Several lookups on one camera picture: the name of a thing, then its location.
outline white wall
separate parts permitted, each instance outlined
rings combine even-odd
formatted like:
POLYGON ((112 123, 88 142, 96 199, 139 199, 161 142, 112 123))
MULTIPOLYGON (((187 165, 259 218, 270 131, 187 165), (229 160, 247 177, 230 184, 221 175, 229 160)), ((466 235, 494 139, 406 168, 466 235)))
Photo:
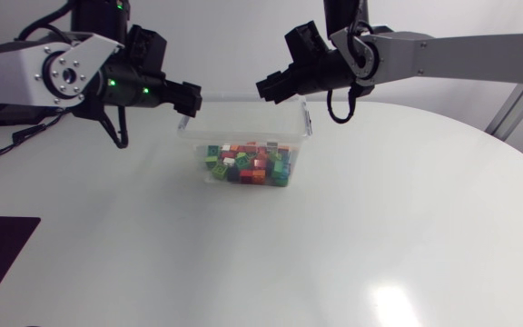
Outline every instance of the white wall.
MULTIPOLYGON (((290 63, 283 36, 296 25, 314 20, 325 36, 321 0, 131 1, 132 23, 169 41, 169 78, 200 84, 208 94, 255 93, 256 82, 290 63)), ((63 2, 0 0, 0 43, 63 2)), ((370 20, 436 37, 523 33, 523 0, 370 0, 370 20)), ((68 20, 58 25, 67 29, 68 20)), ((415 78, 377 86, 365 100, 418 107, 484 129, 513 86, 415 78)), ((523 151, 523 124, 509 142, 523 151)))

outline transparent container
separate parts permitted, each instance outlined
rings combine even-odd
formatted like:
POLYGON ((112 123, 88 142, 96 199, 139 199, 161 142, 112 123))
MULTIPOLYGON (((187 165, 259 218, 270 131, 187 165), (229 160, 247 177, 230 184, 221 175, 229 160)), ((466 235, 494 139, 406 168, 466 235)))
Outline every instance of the transparent container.
POLYGON ((205 182, 284 187, 312 130, 304 97, 276 105, 232 95, 203 101, 177 133, 193 147, 205 182))

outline black wire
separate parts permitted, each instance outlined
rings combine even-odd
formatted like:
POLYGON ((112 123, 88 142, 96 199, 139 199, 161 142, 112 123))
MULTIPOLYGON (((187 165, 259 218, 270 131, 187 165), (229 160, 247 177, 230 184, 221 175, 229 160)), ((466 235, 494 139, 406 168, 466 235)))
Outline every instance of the black wire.
POLYGON ((54 11, 50 15, 44 16, 44 17, 36 20, 35 22, 33 22, 29 26, 27 26, 22 31, 22 33, 19 34, 17 39, 19 41, 27 40, 27 36, 29 36, 31 33, 33 33, 36 29, 38 29, 44 25, 48 25, 48 24, 52 23, 54 20, 68 14, 72 10, 72 8, 74 8, 75 3, 76 3, 76 0, 68 0, 68 2, 65 3, 65 5, 63 5, 60 9, 54 11))
POLYGON ((8 145, 8 146, 6 146, 4 148, 1 148, 0 149, 0 156, 2 156, 4 154, 7 154, 11 150, 15 149, 17 146, 21 145, 23 142, 25 142, 25 141, 31 139, 32 137, 40 134, 41 132, 45 131, 47 128, 49 128, 51 126, 54 126, 55 124, 57 124, 62 119, 62 117, 64 117, 68 113, 69 113, 68 110, 63 110, 57 117, 55 117, 55 119, 52 122, 46 124, 42 130, 40 130, 40 131, 38 131, 36 133, 33 133, 31 135, 26 136, 26 138, 24 140, 22 140, 21 142, 10 144, 10 145, 8 145))
POLYGON ((72 40, 70 40, 68 35, 66 35, 64 32, 60 31, 59 28, 57 28, 57 27, 55 27, 53 25, 45 24, 45 25, 39 26, 38 28, 43 28, 43 29, 46 29, 46 30, 50 30, 50 31, 54 32, 54 34, 58 35, 62 39, 62 41, 64 41, 65 43, 68 43, 68 44, 72 43, 72 40))
POLYGON ((349 114, 346 116, 346 118, 339 118, 336 114, 334 114, 334 111, 332 110, 332 90, 328 91, 328 94, 326 95, 326 105, 328 106, 328 114, 331 115, 331 118, 334 122, 338 124, 346 124, 347 122, 352 119, 352 116, 354 115, 354 111, 356 110, 356 96, 352 95, 352 88, 349 91, 349 114))

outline white table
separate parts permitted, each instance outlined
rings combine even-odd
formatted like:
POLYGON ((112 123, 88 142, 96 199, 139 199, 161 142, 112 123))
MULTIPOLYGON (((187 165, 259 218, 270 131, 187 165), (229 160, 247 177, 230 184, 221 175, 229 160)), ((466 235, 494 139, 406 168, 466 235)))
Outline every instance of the white table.
POLYGON ((285 189, 203 184, 169 106, 130 110, 125 151, 70 116, 0 158, 0 215, 42 217, 0 326, 523 326, 523 155, 407 107, 309 108, 285 189))

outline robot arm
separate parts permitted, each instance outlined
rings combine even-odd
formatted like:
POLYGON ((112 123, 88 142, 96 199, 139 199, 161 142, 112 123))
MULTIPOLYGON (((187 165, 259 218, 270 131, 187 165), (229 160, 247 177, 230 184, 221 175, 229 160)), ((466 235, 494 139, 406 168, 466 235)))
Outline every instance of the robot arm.
POLYGON ((523 35, 433 38, 371 27, 366 0, 324 0, 324 7, 336 49, 328 48, 313 22, 294 28, 286 35, 293 63, 257 83, 266 101, 322 91, 331 98, 331 90, 350 86, 353 111, 356 98, 376 84, 413 76, 523 84, 523 35))
POLYGON ((98 121, 119 148, 128 144, 125 107, 172 103, 194 117, 201 108, 201 87, 166 79, 161 72, 167 42, 134 25, 127 32, 128 0, 68 0, 58 11, 29 25, 12 43, 0 45, 0 104, 71 108, 98 121), (49 24, 72 12, 72 32, 49 24), (57 40, 25 41, 37 28, 57 40), (104 112, 118 107, 120 135, 104 112))

